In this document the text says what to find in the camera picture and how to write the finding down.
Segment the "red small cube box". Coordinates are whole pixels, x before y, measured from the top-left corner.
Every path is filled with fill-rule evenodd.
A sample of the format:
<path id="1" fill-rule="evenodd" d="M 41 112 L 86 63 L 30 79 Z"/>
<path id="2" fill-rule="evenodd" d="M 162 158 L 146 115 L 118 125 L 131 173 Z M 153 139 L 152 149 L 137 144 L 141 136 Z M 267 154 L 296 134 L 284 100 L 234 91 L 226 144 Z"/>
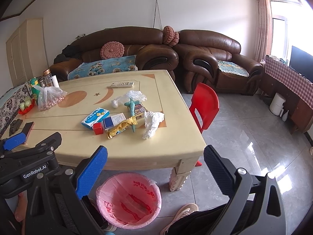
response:
<path id="1" fill-rule="evenodd" d="M 100 134 L 104 133 L 104 128 L 103 128 L 102 122 L 94 123 L 92 128 L 93 128 L 93 131 L 96 135 L 100 135 Z"/>

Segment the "blue cartoon medicine box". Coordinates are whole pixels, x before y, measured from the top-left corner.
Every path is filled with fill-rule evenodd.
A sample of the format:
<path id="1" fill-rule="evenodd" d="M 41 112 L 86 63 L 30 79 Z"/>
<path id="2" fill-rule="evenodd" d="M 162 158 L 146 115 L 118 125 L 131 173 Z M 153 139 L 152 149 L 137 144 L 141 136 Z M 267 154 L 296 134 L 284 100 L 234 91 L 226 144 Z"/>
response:
<path id="1" fill-rule="evenodd" d="M 88 128 L 93 130 L 93 125 L 95 123 L 102 122 L 106 117 L 110 115 L 110 111 L 106 110 L 104 108 L 98 107 L 96 110 L 94 110 L 91 114 L 89 114 L 86 118 L 84 118 L 81 121 L 81 124 Z"/>

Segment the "blue white medicine box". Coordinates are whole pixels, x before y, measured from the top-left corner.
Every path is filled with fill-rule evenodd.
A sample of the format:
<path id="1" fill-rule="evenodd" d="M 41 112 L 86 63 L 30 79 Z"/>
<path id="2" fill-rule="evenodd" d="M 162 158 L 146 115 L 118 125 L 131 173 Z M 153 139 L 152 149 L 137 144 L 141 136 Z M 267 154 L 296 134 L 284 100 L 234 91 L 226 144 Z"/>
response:
<path id="1" fill-rule="evenodd" d="M 126 119 L 123 113 L 108 116 L 102 120 L 104 130 L 110 130 Z"/>

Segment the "yellow snack wrapper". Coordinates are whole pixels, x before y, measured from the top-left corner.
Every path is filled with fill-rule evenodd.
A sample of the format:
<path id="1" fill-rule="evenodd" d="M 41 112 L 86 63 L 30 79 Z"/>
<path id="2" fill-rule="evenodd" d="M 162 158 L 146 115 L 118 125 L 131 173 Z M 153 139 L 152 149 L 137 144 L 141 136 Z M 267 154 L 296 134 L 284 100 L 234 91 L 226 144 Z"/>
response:
<path id="1" fill-rule="evenodd" d="M 115 137 L 117 134 L 120 134 L 121 132 L 125 131 L 128 127 L 133 125 L 134 126 L 137 125 L 137 120 L 135 116 L 123 120 L 121 123 L 114 126 L 112 129 L 108 130 L 107 136 L 109 139 L 111 139 Z"/>

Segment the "poker card box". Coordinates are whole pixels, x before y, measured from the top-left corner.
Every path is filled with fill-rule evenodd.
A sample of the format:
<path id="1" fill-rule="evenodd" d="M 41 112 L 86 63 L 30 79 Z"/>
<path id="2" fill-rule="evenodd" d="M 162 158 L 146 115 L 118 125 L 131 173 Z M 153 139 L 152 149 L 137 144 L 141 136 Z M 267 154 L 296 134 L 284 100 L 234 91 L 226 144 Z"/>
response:
<path id="1" fill-rule="evenodd" d="M 136 117 L 137 120 L 144 118 L 144 114 L 146 112 L 146 108 L 140 103 L 135 105 L 134 107 L 134 116 Z"/>

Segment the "green clay sword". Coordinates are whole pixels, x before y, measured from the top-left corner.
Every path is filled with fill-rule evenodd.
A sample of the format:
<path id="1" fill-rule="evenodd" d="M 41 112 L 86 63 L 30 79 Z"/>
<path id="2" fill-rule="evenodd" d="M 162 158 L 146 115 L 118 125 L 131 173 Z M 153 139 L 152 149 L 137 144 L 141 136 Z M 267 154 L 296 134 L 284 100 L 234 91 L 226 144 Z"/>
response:
<path id="1" fill-rule="evenodd" d="M 138 100 L 133 100 L 132 98 L 130 98 L 129 101 L 127 101 L 126 103 L 124 103 L 124 106 L 126 106 L 129 111 L 130 111 L 130 115 L 133 119 L 133 122 L 137 122 L 136 120 L 136 116 L 135 116 L 135 106 L 139 105 L 141 102 Z"/>

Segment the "white tissue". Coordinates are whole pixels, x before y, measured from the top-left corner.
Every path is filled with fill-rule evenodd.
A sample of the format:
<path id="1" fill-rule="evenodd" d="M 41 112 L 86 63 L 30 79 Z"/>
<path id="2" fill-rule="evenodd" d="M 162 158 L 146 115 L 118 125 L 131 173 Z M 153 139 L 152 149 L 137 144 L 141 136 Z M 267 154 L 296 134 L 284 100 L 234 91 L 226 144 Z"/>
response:
<path id="1" fill-rule="evenodd" d="M 162 112 L 146 111 L 144 113 L 145 132 L 143 139 L 149 139 L 155 136 L 161 122 L 164 121 L 165 115 Z"/>

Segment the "clear plastic bag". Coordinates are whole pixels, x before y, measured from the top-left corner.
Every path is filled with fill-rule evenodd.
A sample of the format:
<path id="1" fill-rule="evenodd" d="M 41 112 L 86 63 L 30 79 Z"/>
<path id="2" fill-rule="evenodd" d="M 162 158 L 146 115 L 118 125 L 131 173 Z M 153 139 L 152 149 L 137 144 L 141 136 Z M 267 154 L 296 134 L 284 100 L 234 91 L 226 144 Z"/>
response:
<path id="1" fill-rule="evenodd" d="M 118 108 L 119 106 L 131 100 L 144 102 L 147 100 L 147 97 L 141 91 L 130 90 L 126 94 L 113 99 L 111 104 L 113 108 Z"/>

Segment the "glass jar with gold lid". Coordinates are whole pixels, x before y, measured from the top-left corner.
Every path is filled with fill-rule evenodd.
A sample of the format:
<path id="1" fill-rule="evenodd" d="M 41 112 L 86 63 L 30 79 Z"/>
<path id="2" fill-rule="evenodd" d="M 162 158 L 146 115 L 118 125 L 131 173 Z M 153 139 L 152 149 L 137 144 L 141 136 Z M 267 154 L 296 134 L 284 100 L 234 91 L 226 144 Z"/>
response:
<path id="1" fill-rule="evenodd" d="M 50 69 L 47 69 L 43 72 L 43 77 L 45 78 L 45 83 L 47 87 L 53 87 L 52 74 Z"/>

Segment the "red plastic chair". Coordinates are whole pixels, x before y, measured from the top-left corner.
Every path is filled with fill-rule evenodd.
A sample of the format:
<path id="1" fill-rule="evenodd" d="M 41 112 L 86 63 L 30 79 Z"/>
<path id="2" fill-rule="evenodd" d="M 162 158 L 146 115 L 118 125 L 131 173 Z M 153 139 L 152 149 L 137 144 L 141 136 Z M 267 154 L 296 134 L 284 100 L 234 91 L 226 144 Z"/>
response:
<path id="1" fill-rule="evenodd" d="M 207 130 L 220 109 L 216 92 L 204 83 L 198 83 L 192 98 L 189 111 L 194 118 L 200 133 Z"/>

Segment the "cream coffee table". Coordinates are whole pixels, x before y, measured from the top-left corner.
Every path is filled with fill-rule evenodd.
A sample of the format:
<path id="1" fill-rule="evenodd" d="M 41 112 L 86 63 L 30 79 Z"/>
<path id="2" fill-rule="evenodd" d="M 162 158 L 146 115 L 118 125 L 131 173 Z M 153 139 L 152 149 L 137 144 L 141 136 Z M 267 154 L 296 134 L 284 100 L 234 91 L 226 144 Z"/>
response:
<path id="1" fill-rule="evenodd" d="M 118 125 L 131 116 L 125 105 L 128 88 L 113 83 L 132 82 L 133 90 L 146 96 L 136 125 L 114 137 L 108 130 L 96 135 L 82 121 L 89 115 L 96 123 Z M 103 145 L 108 150 L 106 169 L 146 170 L 171 168 L 169 188 L 179 190 L 205 147 L 189 108 L 166 70 L 104 74 L 60 84 L 66 96 L 46 110 L 32 109 L 24 122 L 34 122 L 26 145 L 32 147 L 54 132 L 62 136 L 56 150 L 60 163 L 77 165 Z"/>

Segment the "cream cabinet door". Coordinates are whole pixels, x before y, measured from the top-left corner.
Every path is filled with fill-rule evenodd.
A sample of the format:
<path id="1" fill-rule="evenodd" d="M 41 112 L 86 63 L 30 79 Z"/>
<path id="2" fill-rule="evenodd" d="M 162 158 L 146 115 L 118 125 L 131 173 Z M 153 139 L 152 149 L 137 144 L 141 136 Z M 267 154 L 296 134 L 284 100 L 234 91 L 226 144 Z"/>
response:
<path id="1" fill-rule="evenodd" d="M 43 19 L 25 20 L 6 42 L 8 69 L 13 86 L 42 76 L 49 69 L 46 57 Z"/>

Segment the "pink round cushion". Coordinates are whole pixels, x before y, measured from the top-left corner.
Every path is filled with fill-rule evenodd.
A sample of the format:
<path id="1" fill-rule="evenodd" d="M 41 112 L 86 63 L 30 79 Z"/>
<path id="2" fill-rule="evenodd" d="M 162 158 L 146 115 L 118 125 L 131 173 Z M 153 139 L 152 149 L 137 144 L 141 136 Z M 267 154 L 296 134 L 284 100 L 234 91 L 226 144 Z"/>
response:
<path id="1" fill-rule="evenodd" d="M 120 58 L 125 52 L 125 47 L 118 41 L 110 41 L 104 44 L 100 50 L 100 57 L 102 60 L 111 58 Z"/>

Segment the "brown leather sofa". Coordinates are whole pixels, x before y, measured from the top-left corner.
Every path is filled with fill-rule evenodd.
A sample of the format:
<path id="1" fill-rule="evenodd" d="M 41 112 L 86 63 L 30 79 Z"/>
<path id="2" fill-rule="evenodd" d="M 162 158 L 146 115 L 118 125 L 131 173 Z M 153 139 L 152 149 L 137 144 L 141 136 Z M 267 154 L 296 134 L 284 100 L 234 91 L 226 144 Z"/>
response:
<path id="1" fill-rule="evenodd" d="M 66 46 L 50 66 L 52 75 L 61 81 L 82 63 L 134 56 L 130 70 L 167 70 L 175 79 L 178 54 L 164 30 L 145 27 L 106 28 L 93 32 Z"/>

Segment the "pink round cushions on sofa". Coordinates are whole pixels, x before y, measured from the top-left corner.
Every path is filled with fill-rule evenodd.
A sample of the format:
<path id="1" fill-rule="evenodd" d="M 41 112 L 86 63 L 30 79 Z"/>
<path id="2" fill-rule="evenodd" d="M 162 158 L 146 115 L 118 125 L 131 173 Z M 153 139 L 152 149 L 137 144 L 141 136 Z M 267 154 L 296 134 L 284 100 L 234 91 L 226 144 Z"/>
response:
<path id="1" fill-rule="evenodd" d="M 163 28 L 163 44 L 174 47 L 179 43 L 179 33 L 167 25 Z"/>

